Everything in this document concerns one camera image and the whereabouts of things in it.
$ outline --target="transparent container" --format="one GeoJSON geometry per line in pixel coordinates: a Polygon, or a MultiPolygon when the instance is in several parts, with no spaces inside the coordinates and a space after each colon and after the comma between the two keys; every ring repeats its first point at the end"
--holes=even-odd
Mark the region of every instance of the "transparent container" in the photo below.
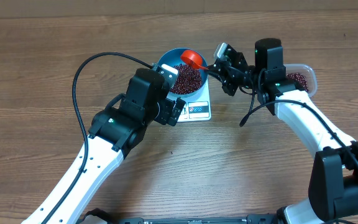
{"type": "Polygon", "coordinates": [[[300,73],[306,77],[309,97],[312,97],[317,92],[317,79],[316,74],[309,65],[305,64],[285,64],[287,73],[300,73]]]}

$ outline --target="blue bowl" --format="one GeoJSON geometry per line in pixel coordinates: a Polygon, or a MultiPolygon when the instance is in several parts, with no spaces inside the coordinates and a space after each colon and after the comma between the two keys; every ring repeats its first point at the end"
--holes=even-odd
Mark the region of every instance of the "blue bowl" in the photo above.
{"type": "MultiPolygon", "coordinates": [[[[182,55],[182,53],[185,51],[185,50],[193,50],[193,49],[188,49],[188,48],[177,48],[177,49],[172,49],[170,51],[168,51],[167,53],[165,53],[161,58],[160,60],[158,61],[158,64],[159,65],[162,65],[162,64],[166,64],[166,65],[169,65],[171,67],[174,67],[175,65],[179,65],[179,64],[185,64],[181,59],[180,59],[180,56],[182,55]]],[[[207,63],[204,59],[204,57],[201,55],[201,58],[203,58],[203,64],[202,66],[204,67],[207,67],[207,63]]],[[[180,94],[174,94],[174,93],[171,93],[169,92],[169,95],[172,95],[174,97],[181,97],[181,98],[185,98],[185,97],[189,97],[189,96],[193,96],[195,95],[197,92],[199,92],[199,90],[201,90],[207,79],[208,79],[208,75],[204,72],[204,70],[200,69],[200,73],[201,73],[201,87],[194,91],[193,93],[189,93],[189,94],[184,94],[184,95],[180,95],[180,94]]]]}

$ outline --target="digital scale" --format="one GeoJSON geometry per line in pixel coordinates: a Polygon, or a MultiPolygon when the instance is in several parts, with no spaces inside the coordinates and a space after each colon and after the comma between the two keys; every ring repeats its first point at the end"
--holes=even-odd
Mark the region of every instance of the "digital scale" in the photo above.
{"type": "MultiPolygon", "coordinates": [[[[188,48],[172,49],[165,53],[158,61],[159,65],[169,65],[174,67],[176,65],[184,64],[180,59],[182,53],[188,48]]],[[[207,63],[203,58],[203,66],[206,67],[207,63]]],[[[211,101],[209,99],[209,87],[208,87],[208,75],[203,70],[200,70],[202,84],[201,88],[194,93],[186,95],[178,95],[169,93],[167,98],[175,100],[180,97],[186,102],[181,115],[178,118],[178,122],[190,122],[190,121],[209,121],[211,119],[211,101]]]]}
{"type": "MultiPolygon", "coordinates": [[[[176,100],[174,94],[169,93],[168,99],[176,100]]],[[[211,101],[209,99],[208,79],[205,84],[197,90],[196,94],[181,98],[186,102],[178,122],[209,121],[211,119],[211,101]]]]}

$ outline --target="wood grain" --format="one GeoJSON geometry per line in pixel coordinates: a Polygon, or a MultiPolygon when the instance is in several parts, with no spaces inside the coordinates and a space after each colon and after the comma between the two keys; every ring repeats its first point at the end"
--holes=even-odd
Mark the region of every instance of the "wood grain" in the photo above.
{"type": "Polygon", "coordinates": [[[355,0],[0,0],[0,18],[358,9],[355,0]]]}
{"type": "MultiPolygon", "coordinates": [[[[80,149],[71,82],[90,55],[117,51],[151,63],[190,47],[212,63],[225,41],[253,64],[254,42],[265,37],[282,39],[285,63],[314,68],[313,101],[358,140],[358,10],[0,19],[0,223],[27,218],[80,149]]],[[[87,65],[77,88],[87,127],[136,68],[113,57],[87,65]]],[[[250,97],[209,84],[212,120],[153,123],[85,211],[230,217],[274,212],[307,196],[313,160],[292,131],[267,110],[239,128],[250,97]]]]}

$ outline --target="red beans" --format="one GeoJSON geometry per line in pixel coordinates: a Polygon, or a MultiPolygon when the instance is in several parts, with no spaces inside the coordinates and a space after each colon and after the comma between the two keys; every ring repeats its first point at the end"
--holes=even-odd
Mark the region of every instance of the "red beans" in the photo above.
{"type": "Polygon", "coordinates": [[[308,81],[306,77],[298,72],[286,74],[288,79],[298,81],[298,83],[305,88],[306,92],[309,92],[308,81]]]}
{"type": "Polygon", "coordinates": [[[193,93],[201,88],[203,81],[198,69],[191,68],[189,65],[184,64],[176,65],[174,68],[179,71],[179,76],[170,92],[184,95],[193,93]]]}

